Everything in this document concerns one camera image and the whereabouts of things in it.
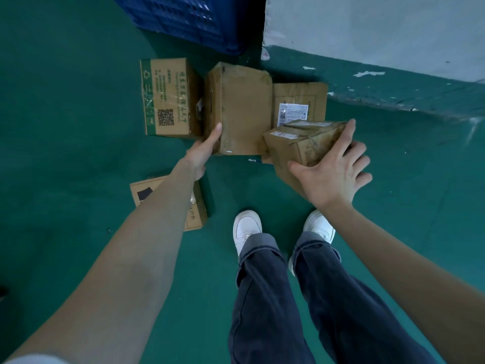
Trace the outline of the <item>person's right hand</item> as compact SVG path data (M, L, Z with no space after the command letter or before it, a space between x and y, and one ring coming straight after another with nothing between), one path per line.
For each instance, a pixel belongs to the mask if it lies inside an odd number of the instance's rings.
M315 176L311 185L302 186L306 198L325 216L336 207L351 208L355 190L355 177L365 172L371 163L370 157L364 155L354 164L346 160L346 149L353 139L356 120L352 118L346 124L342 134L331 150L315 165Z

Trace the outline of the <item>person's left hand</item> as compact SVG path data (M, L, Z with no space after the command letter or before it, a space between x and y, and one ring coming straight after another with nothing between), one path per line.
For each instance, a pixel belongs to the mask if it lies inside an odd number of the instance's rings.
M204 141L196 141L193 146L189 148L183 158L184 164L188 165L191 171L193 180L200 180L206 170L206 162L212 155L207 153L204 149Z

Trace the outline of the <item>small taped cardboard box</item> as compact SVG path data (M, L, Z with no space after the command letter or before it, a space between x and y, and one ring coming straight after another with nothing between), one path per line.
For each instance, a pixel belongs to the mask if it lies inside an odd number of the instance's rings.
M347 122L294 120L263 134L277 177L306 199L300 181L289 171L288 162L306 167L317 165L330 151Z

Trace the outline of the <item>large plain cardboard box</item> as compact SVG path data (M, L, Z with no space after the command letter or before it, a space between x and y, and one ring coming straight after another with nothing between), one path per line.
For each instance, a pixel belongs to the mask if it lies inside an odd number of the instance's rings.
M219 62L205 76L204 130L222 123L213 154L258 156L267 151L263 134L271 129L273 82L266 71Z

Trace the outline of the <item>person's right forearm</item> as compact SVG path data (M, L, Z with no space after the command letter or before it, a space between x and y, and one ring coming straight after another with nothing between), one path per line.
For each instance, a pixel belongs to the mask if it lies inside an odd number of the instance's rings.
M448 364L485 364L485 293L423 257L351 203L314 206Z

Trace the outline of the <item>person's left forearm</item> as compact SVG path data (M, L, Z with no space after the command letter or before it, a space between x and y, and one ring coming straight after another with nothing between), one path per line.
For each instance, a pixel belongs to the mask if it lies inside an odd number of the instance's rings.
M8 360L48 354L71 364L137 364L173 282L194 183L181 159Z

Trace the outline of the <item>white right shoe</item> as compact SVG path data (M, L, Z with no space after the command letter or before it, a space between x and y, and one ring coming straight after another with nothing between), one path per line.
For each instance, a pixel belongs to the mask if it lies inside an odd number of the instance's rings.
M295 276L294 263L304 246L313 244L328 244L331 245L335 237L336 231L327 221L327 219L318 210L314 210L307 217L303 231L297 240L294 250L288 260L288 269L290 273Z

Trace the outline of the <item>white shoe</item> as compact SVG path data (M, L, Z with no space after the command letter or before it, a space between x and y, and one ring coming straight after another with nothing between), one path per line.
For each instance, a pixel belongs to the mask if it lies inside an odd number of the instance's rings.
M307 217L303 231L297 240L294 250L288 260L288 269L290 273L295 276L294 263L304 246L313 244L328 244L331 245L335 237L336 231L327 221L327 219L318 210L314 210Z
M247 239L253 234L262 233L262 223L259 215L253 210L240 212L233 223L233 240L238 254L241 256L242 249Z

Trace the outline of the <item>green printed cardboard box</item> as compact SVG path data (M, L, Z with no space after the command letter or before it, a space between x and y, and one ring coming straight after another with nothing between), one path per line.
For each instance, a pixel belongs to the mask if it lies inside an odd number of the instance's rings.
M149 136L203 136L203 79L187 58L139 61L144 130Z

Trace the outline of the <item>cardboard box with white label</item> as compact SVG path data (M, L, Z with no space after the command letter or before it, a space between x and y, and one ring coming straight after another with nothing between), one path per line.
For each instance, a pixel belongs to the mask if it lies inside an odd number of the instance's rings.
M323 82L274 83L272 128L294 120L324 122L327 96Z

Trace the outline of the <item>cardboard box with black patch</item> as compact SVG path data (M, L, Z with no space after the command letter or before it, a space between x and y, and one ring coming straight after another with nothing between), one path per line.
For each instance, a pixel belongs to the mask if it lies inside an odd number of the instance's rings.
M135 206L138 207L146 198L167 178L167 176L148 178L143 181L130 183L130 191ZM202 191L198 181L193 185L190 206L185 220L184 231L201 229L208 220L208 213L203 200Z

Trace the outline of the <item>white left shoe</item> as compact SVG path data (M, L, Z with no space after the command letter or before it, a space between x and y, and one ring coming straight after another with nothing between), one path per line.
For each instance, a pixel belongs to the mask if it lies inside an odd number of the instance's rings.
M253 210L240 212L233 223L233 240L238 254L241 256L242 249L247 239L253 234L262 233L262 223L259 215Z

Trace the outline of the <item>blue plastic crate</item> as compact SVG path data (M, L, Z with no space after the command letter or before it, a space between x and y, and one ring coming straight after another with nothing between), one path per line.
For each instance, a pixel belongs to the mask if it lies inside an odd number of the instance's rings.
M140 29L239 56L259 33L266 0L113 0Z

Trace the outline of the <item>dark blue jeans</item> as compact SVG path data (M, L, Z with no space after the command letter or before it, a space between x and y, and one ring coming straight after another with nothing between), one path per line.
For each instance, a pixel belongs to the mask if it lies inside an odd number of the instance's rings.
M347 273L338 251L320 235L303 232L292 257L319 340L336 364L437 364L379 295ZM247 239L228 337L232 364L316 363L287 269L270 234Z

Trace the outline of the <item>white shirt sleeve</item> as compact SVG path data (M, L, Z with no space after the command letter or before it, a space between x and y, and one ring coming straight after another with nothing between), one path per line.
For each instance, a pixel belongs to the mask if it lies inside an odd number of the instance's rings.
M48 354L28 354L7 360L4 364L71 364L59 357Z

